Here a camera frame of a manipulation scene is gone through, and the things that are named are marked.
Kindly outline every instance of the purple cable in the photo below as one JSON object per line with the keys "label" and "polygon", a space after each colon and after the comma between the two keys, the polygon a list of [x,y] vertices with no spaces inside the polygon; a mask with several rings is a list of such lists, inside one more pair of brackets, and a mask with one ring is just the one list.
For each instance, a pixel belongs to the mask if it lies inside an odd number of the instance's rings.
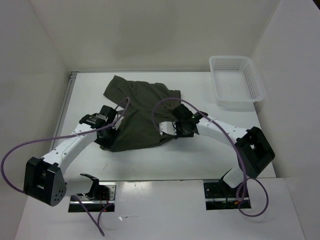
{"label": "purple cable", "polygon": [[[247,214],[247,213],[243,212],[243,211],[241,210],[241,208],[240,208],[240,207],[241,207],[241,204],[243,204],[244,202],[247,202],[247,201],[248,201],[248,200],[244,200],[244,201],[242,201],[242,202],[239,202],[239,204],[238,204],[238,210],[240,211],[240,213],[242,213],[243,215],[245,215],[245,216],[247,216],[247,217],[255,218],[255,217],[261,216],[261,215],[264,214],[265,211],[267,210],[267,208],[268,208],[268,206],[269,206],[269,195],[268,195],[268,192],[267,192],[266,188],[262,185],[262,183],[261,183],[258,179],[251,178],[251,177],[249,177],[249,179],[255,180],[255,181],[262,187],[262,189],[263,189],[263,191],[264,191],[264,193],[265,193],[265,197],[266,197],[266,203],[265,203],[264,209],[263,209],[261,212],[257,213],[257,214],[253,214],[253,215]],[[241,183],[238,189],[242,188],[243,184],[244,184],[244,183]]]}
{"label": "purple cable", "polygon": [[[107,129],[107,128],[110,128],[112,127],[113,125],[115,125],[124,115],[125,115],[125,112],[127,111],[128,107],[129,107],[129,104],[130,104],[130,98],[129,97],[125,97],[119,104],[116,108],[119,107],[119,105],[121,105],[121,103],[123,101],[127,100],[127,104],[123,110],[123,112],[121,113],[121,115],[116,119],[114,120],[112,123],[106,125],[106,126],[103,126],[101,128],[98,128],[98,129],[93,129],[93,130],[90,130],[90,131],[84,131],[81,133],[81,135],[84,135],[84,134],[90,134],[90,133],[94,133],[94,132],[98,132],[98,131],[101,131],[101,130],[104,130],[104,129]],[[2,161],[1,161],[1,165],[0,165],[0,170],[1,170],[1,175],[4,179],[4,181],[11,187],[13,188],[14,190],[18,191],[19,193],[22,193],[24,194],[25,192],[19,188],[17,188],[16,186],[14,186],[10,181],[9,179],[7,178],[6,174],[5,174],[5,170],[4,170],[4,166],[5,166],[5,161],[7,159],[7,157],[15,150],[17,150],[18,148],[21,148],[25,145],[29,145],[29,144],[34,144],[34,143],[39,143],[39,142],[44,142],[44,141],[52,141],[52,140],[59,140],[59,139],[69,139],[69,138],[74,138],[74,137],[77,137],[77,135],[66,135],[66,136],[54,136],[54,137],[48,137],[48,138],[41,138],[41,139],[36,139],[36,140],[31,140],[31,141],[26,141],[26,142],[23,142],[15,147],[13,147],[12,149],[10,149],[5,155],[4,157],[2,158]],[[95,221],[95,219],[92,217],[92,215],[90,214],[89,210],[86,208],[86,206],[80,201],[80,199],[75,196],[75,199],[80,203],[80,205],[82,206],[82,208],[85,210],[85,212],[89,215],[89,217],[91,218],[91,220],[93,221],[93,223],[97,226],[97,228],[99,229],[100,233],[102,236],[105,236],[105,233],[104,231],[101,229],[101,227],[99,226],[99,224]]]}
{"label": "purple cable", "polygon": [[96,222],[96,220],[94,219],[94,217],[91,215],[91,213],[89,212],[89,210],[86,208],[86,206],[82,203],[82,201],[76,196],[73,195],[72,197],[74,197],[79,204],[81,205],[81,207],[85,210],[85,212],[88,214],[88,216],[91,218],[92,222],[96,225],[96,227],[99,229],[99,232],[101,233],[101,235],[104,237],[105,233],[102,230],[102,228],[100,227],[100,225],[98,224],[98,222]]}
{"label": "purple cable", "polygon": [[101,211],[99,212],[99,215],[98,215],[98,220],[97,220],[97,223],[98,223],[98,226],[100,227],[100,217],[101,217],[101,214],[109,207],[111,206],[113,203],[108,203],[106,206],[104,206]]}
{"label": "purple cable", "polygon": [[[209,117],[207,117],[206,115],[204,115],[200,110],[198,110],[195,106],[193,106],[190,102],[186,101],[186,100],[183,100],[181,98],[178,98],[178,97],[168,97],[168,98],[165,98],[165,99],[162,99],[161,101],[159,101],[155,106],[154,108],[152,109],[152,113],[151,113],[151,119],[152,119],[152,123],[154,125],[154,127],[160,132],[159,130],[159,127],[157,126],[157,123],[155,121],[155,113],[156,113],[156,109],[159,107],[160,104],[162,104],[163,102],[166,102],[166,101],[170,101],[170,100],[176,100],[176,101],[181,101],[183,103],[186,103],[188,104],[190,107],[192,107],[194,110],[196,110],[203,118],[207,119],[208,121],[212,122],[214,125],[217,126],[217,128],[220,129],[220,131],[226,136],[226,138],[229,140],[229,142],[231,143],[231,146],[233,147],[236,155],[237,155],[237,159],[238,159],[238,162],[240,163],[240,168],[243,172],[243,183],[241,186],[238,187],[237,191],[236,191],[236,199],[239,201],[239,202],[242,202],[246,196],[246,192],[247,192],[247,173],[246,173],[246,168],[245,168],[245,164],[244,164],[244,161],[240,155],[240,152],[238,151],[236,145],[234,144],[234,142],[232,141],[232,139],[230,138],[230,136],[227,134],[227,132],[218,124],[216,123],[213,119],[210,119]],[[257,179],[254,179],[256,180],[262,187],[262,183],[260,181],[258,181]],[[242,196],[240,197],[240,190],[243,188],[243,192],[242,192]],[[261,214],[263,214],[266,210],[267,210],[267,207],[268,207],[268,204],[269,204],[269,196],[267,194],[267,191],[266,189],[263,187],[263,190],[265,191],[266,193],[266,198],[267,198],[267,204],[265,206],[265,209],[256,214],[256,215],[253,215],[252,217],[257,217],[257,216],[260,216]],[[240,211],[242,214],[246,215],[246,216],[250,216],[242,211]]]}

